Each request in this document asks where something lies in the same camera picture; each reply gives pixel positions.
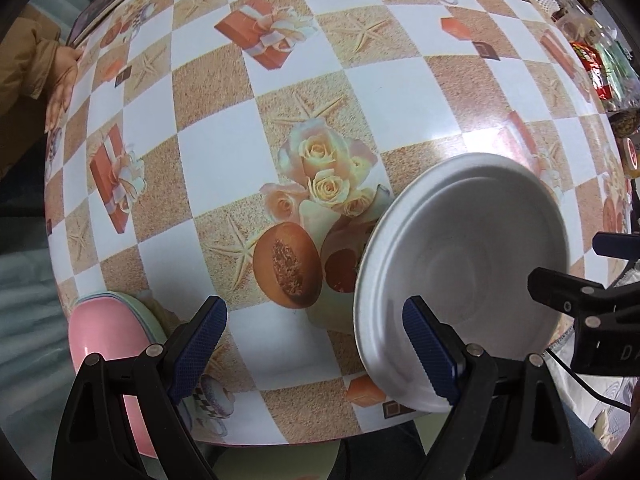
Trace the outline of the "brown jacket forearm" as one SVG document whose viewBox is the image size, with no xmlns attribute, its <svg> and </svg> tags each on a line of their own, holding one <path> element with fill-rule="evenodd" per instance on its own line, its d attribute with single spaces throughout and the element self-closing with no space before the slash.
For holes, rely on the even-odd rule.
<svg viewBox="0 0 640 480">
<path fill-rule="evenodd" d="M 2 174 L 44 135 L 44 88 L 60 35 L 54 21 L 26 6 L 1 41 Z"/>
</svg>

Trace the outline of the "bystander hand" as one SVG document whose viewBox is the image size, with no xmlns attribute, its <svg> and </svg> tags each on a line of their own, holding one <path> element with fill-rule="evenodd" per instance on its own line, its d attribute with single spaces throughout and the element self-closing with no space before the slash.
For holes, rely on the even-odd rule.
<svg viewBox="0 0 640 480">
<path fill-rule="evenodd" d="M 58 126 L 62 114 L 70 106 L 70 99 L 78 75 L 78 64 L 83 54 L 83 48 L 74 49 L 65 46 L 58 47 L 55 51 L 46 83 L 48 94 L 46 121 L 44 122 L 46 133 Z"/>
</svg>

